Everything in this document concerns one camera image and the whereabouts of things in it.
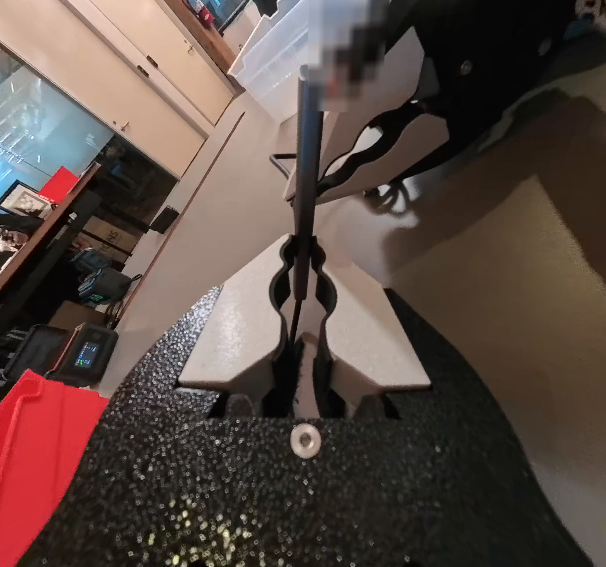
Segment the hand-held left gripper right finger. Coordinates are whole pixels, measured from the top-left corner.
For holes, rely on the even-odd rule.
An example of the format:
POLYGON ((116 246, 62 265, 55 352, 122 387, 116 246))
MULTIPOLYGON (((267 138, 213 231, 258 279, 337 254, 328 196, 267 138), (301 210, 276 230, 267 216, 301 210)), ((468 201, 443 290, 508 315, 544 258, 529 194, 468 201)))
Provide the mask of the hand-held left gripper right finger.
POLYGON ((382 284, 318 238, 311 265, 324 310, 312 373, 318 410, 357 409, 365 397, 429 389, 382 284))

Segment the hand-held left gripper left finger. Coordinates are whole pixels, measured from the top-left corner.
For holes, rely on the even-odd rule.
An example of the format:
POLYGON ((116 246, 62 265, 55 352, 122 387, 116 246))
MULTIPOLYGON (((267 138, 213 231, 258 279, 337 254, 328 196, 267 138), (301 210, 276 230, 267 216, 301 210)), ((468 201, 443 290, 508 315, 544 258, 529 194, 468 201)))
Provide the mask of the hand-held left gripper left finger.
POLYGON ((224 282, 179 376, 182 388, 256 403, 276 387, 275 365, 288 345, 282 307, 292 294, 294 246, 285 234, 224 282))

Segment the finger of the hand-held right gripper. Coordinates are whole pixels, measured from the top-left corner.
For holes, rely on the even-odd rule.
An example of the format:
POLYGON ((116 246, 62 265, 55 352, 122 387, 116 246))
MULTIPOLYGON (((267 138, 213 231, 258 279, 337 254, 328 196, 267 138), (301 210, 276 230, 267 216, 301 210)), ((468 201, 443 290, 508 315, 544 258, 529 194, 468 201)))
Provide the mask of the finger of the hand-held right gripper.
POLYGON ((424 49, 414 27, 385 54, 375 74, 358 91, 333 104, 324 117, 323 172, 356 145, 376 116, 398 109, 417 89, 424 49))
POLYGON ((317 204, 390 184, 449 141, 447 121, 429 113, 385 113, 370 122, 324 113, 317 204))

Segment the small black device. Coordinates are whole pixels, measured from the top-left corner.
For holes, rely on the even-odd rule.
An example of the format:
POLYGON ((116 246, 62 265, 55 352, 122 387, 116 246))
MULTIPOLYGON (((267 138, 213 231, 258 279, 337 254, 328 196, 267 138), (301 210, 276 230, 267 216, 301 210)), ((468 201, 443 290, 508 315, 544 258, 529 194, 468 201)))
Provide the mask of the small black device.
POLYGON ((180 213, 171 206, 164 207, 149 225, 149 231, 165 234, 178 220, 180 213))

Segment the white plastic bin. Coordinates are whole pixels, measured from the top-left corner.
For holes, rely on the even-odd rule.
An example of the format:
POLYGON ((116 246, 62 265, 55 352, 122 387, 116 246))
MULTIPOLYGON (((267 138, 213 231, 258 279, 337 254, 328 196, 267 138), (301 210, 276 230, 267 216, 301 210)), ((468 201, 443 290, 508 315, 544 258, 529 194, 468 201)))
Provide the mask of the white plastic bin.
POLYGON ((296 114, 299 68, 308 62, 308 23, 323 0, 277 0, 263 15, 229 75, 277 123, 296 114))

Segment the black power station with screen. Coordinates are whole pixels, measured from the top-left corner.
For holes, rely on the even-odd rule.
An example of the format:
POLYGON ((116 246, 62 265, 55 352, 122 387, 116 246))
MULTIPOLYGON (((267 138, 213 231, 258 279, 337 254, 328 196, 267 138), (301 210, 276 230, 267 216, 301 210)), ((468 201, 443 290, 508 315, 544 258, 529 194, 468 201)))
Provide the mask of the black power station with screen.
POLYGON ((74 388, 96 386, 105 374, 118 337, 108 327, 80 324, 64 342, 44 378, 74 388))

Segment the printed cardboard box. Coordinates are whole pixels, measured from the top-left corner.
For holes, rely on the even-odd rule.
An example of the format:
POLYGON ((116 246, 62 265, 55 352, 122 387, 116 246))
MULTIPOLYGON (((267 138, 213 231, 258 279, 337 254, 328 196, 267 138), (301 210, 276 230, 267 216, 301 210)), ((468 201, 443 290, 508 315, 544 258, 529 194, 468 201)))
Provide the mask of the printed cardboard box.
POLYGON ((93 248, 120 264, 125 264, 132 256, 133 250, 140 240, 140 236, 96 216, 91 217, 85 224, 79 232, 78 238, 87 247, 93 248))

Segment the plain cardboard box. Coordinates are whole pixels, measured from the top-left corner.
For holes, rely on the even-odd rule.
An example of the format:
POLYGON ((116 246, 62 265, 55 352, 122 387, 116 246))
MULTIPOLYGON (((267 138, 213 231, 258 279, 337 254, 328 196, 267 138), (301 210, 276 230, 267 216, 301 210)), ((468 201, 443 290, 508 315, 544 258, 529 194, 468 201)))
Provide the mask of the plain cardboard box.
POLYGON ((47 325, 57 329, 73 331, 85 323, 105 328, 110 328, 113 324, 110 315, 105 311, 66 300, 51 316, 47 325))

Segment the black hard case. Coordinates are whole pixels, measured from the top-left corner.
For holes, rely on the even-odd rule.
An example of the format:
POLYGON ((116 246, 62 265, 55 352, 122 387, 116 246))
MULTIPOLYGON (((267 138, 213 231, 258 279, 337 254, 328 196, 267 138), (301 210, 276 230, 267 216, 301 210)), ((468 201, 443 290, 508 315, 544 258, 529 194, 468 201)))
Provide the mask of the black hard case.
POLYGON ((17 382, 27 370, 45 377, 56 366, 72 335, 72 331, 49 325, 32 327, 1 369, 1 385, 17 382))

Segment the red fire extinguisher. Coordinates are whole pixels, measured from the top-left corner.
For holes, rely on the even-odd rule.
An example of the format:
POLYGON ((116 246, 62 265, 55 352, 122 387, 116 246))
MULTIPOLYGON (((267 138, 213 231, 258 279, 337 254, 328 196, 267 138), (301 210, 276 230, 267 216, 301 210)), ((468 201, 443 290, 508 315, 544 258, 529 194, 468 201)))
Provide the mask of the red fire extinguisher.
POLYGON ((199 22, 206 28, 212 28, 215 17, 202 0, 181 0, 199 22))

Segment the red box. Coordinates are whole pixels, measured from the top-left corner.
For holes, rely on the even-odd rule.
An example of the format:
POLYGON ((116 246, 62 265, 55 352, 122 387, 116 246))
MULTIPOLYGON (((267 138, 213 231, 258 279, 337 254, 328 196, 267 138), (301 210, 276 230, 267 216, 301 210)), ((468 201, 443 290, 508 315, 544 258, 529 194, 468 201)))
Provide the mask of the red box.
POLYGON ((75 188, 80 176, 68 168, 59 167, 53 176, 38 191, 38 196, 52 205, 61 203, 75 188))

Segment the red plastic bin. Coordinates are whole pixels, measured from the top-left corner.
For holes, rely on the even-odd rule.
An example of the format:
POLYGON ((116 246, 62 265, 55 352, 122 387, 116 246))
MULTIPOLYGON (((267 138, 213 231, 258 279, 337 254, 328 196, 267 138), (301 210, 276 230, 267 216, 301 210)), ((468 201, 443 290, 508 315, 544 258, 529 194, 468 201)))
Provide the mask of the red plastic bin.
POLYGON ((30 370, 1 401, 1 566, 15 566, 65 495, 109 400, 30 370))

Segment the framed marker tag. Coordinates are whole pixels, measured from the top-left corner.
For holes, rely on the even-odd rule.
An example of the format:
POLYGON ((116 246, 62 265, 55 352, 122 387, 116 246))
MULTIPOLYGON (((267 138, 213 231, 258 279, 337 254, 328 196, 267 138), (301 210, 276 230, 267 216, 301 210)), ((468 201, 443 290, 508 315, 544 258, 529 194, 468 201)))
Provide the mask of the framed marker tag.
POLYGON ((15 180, 1 196, 1 211, 46 220, 53 212, 53 204, 32 187, 15 180))

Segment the beige cabinet door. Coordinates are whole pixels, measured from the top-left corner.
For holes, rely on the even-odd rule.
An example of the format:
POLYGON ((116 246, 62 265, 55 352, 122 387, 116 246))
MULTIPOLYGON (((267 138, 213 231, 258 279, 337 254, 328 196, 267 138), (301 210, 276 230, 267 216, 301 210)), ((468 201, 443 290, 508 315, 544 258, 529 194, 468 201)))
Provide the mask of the beige cabinet door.
POLYGON ((181 179, 204 137, 60 0, 1 0, 1 45, 181 179))
POLYGON ((89 0, 189 102, 216 126, 234 89, 212 58, 161 0, 89 0))

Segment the glass partition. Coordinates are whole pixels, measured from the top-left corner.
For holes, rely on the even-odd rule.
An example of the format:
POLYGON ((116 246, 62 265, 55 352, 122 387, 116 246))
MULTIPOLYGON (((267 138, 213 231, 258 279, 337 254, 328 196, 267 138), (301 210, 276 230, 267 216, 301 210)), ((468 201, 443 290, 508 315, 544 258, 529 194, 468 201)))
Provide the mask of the glass partition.
POLYGON ((1 192, 15 182, 38 191, 60 169, 81 176, 99 163, 102 194, 144 216, 176 177, 1 47, 1 192))

